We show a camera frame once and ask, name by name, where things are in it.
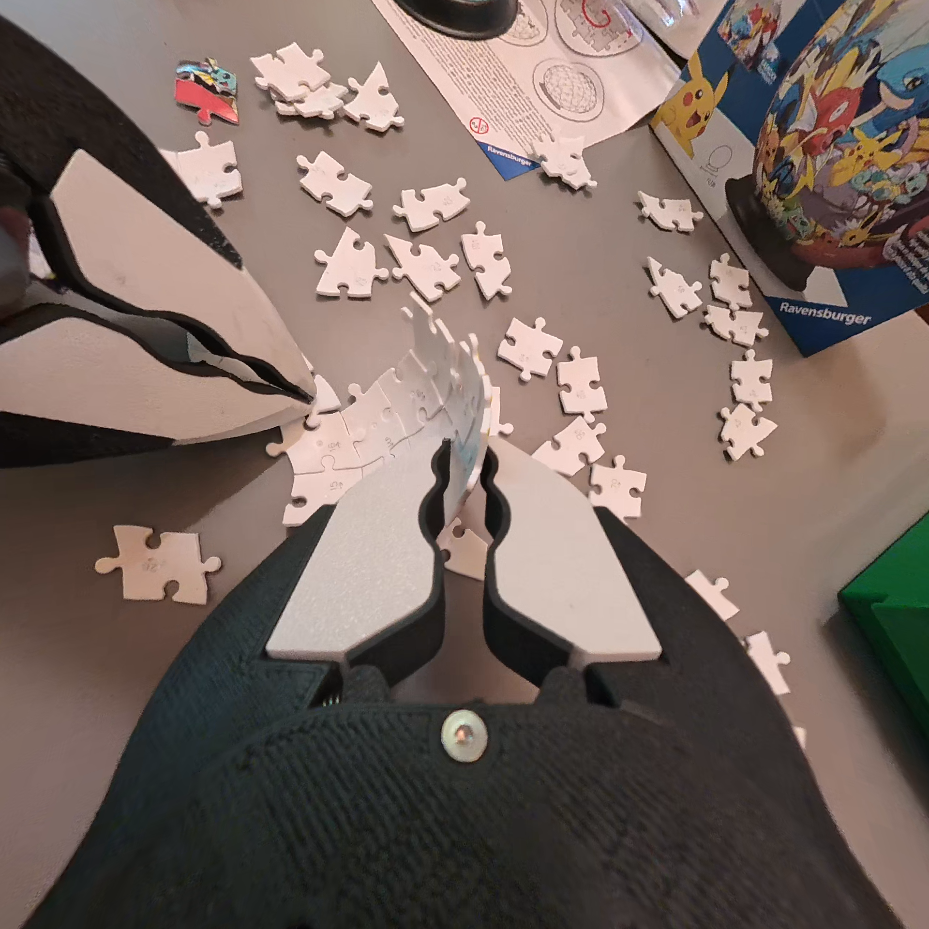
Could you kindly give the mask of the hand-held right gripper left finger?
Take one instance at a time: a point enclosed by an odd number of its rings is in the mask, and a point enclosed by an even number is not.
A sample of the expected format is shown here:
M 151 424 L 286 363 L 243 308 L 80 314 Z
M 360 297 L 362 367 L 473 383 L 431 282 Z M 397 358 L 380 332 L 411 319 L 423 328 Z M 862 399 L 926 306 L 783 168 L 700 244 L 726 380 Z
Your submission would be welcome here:
M 437 654 L 450 453 L 447 438 L 408 451 L 331 507 L 265 645 L 269 658 L 372 666 L 398 684 Z

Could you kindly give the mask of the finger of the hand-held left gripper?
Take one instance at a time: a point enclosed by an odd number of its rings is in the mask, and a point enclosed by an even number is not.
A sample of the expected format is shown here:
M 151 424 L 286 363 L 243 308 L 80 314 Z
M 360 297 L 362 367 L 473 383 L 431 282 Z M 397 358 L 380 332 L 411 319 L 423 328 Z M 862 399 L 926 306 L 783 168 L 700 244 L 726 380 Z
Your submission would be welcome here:
M 84 150 L 50 193 L 77 281 L 118 305 L 180 320 L 266 384 L 308 403 L 312 376 L 296 341 L 250 275 Z
M 1 411 L 201 443 L 304 420 L 311 403 L 208 364 L 169 362 L 114 323 L 40 304 L 2 322 Z

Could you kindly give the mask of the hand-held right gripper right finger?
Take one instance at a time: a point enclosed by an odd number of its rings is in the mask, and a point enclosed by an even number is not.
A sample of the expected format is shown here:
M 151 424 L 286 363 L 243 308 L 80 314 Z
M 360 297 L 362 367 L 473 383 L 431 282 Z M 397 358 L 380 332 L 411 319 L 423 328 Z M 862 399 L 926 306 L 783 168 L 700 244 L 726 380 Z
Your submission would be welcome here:
M 573 484 L 507 440 L 482 470 L 492 536 L 483 633 L 494 655 L 533 685 L 551 670 L 641 662 L 662 654 L 595 509 Z

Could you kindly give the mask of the joined pair of puzzle pieces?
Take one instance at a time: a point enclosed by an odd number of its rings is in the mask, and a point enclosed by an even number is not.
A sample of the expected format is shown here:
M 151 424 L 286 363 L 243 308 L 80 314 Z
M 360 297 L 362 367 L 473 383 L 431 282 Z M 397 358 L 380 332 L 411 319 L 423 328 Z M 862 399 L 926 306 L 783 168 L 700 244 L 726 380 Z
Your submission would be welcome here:
M 212 144 L 209 134 L 198 130 L 197 147 L 189 150 L 159 149 L 194 199 L 213 212 L 224 208 L 224 201 L 241 194 L 242 179 L 233 141 Z

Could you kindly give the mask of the assembled curved puzzle section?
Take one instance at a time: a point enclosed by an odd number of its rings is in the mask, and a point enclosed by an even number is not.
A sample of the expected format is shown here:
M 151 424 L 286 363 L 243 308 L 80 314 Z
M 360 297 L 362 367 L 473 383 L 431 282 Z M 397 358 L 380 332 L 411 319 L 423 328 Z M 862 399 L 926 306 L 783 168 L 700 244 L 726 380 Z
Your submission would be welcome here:
M 401 313 L 413 346 L 367 389 L 349 387 L 345 426 L 367 474 L 407 450 L 450 441 L 445 523 L 462 511 L 479 481 L 489 439 L 501 434 L 500 391 L 493 387 L 477 337 L 457 341 L 417 293 Z

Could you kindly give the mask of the red and teal puzzle piece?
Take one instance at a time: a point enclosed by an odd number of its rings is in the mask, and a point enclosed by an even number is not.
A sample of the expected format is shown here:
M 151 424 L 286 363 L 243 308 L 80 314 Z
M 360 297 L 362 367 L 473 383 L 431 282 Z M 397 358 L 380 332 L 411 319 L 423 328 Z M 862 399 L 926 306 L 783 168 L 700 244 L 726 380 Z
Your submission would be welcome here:
M 214 58 L 180 61 L 174 90 L 176 103 L 195 110 L 201 125 L 211 125 L 214 118 L 239 124 L 237 76 Z

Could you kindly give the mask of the blue cardboard puzzle box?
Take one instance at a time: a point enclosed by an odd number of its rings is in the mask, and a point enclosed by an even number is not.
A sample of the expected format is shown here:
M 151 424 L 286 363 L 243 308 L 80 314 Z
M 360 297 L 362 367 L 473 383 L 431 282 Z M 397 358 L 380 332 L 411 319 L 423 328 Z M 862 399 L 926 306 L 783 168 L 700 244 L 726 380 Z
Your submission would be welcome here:
M 727 2 L 650 127 L 802 356 L 927 305 L 926 1 Z

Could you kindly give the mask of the person's left hand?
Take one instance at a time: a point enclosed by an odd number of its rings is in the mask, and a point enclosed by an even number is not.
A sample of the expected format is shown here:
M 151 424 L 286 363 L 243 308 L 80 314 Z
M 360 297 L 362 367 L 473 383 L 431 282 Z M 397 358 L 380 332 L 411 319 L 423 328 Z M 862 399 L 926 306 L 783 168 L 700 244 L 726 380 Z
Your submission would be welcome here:
M 16 313 L 31 284 L 30 219 L 13 206 L 1 207 L 1 319 Z

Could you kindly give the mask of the green plastic bin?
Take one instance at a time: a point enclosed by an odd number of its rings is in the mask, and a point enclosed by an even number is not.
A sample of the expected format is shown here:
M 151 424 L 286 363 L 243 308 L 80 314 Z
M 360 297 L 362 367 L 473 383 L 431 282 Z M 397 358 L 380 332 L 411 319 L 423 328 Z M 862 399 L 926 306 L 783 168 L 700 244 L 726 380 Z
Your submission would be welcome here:
M 928 515 L 838 593 L 928 737 Z

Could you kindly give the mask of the printed instruction leaflet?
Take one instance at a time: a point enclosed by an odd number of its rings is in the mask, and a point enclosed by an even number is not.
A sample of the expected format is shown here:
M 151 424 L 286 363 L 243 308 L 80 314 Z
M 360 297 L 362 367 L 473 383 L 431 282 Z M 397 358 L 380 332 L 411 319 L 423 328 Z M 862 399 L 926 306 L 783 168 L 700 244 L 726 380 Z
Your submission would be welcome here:
M 682 70 L 622 2 L 523 1 L 485 41 L 429 29 L 396 2 L 375 7 L 505 180 L 539 164 L 534 142 L 586 148 L 655 110 Z

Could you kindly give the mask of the black round display stand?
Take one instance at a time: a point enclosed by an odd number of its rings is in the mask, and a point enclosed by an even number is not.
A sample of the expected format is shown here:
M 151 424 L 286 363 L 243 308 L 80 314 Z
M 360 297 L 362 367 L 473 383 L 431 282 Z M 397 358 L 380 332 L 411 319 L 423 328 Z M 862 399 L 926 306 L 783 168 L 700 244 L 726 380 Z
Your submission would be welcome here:
M 515 23 L 517 1 L 397 1 L 424 26 L 469 41 L 500 37 Z

